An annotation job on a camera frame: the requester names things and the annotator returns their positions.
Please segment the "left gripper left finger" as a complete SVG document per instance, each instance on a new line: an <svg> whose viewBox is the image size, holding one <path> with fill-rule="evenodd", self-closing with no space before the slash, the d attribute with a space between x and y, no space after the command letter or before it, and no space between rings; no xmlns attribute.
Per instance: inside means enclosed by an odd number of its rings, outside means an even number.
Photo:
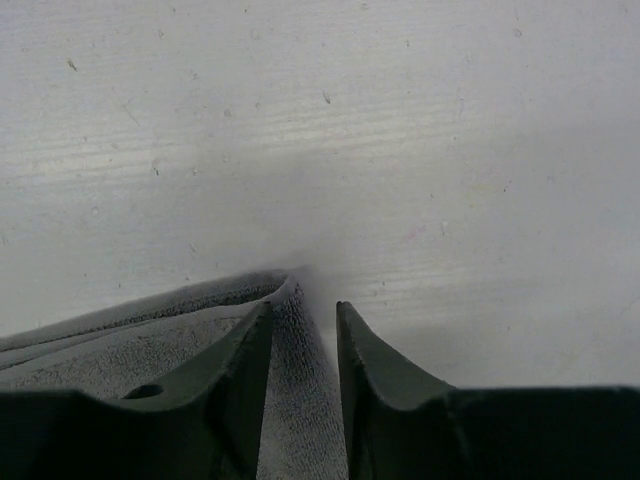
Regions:
<svg viewBox="0 0 640 480"><path fill-rule="evenodd" d="M1 395L4 479L254 479L273 309L119 399L74 390Z"/></svg>

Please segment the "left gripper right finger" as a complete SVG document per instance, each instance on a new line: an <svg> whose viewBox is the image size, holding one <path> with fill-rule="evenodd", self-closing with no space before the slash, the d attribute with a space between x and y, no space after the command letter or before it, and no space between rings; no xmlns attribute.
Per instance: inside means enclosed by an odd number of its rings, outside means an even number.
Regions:
<svg viewBox="0 0 640 480"><path fill-rule="evenodd" d="M353 479L635 479L639 391L456 388L336 307Z"/></svg>

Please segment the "grey towel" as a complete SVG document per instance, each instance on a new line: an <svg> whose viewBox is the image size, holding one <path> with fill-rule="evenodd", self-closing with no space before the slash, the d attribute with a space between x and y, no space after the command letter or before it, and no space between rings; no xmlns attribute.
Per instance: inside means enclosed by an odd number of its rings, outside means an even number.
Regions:
<svg viewBox="0 0 640 480"><path fill-rule="evenodd" d="M257 475L344 479L338 378L285 270L197 283L5 337L1 384L116 398L201 353L263 302L274 324Z"/></svg>

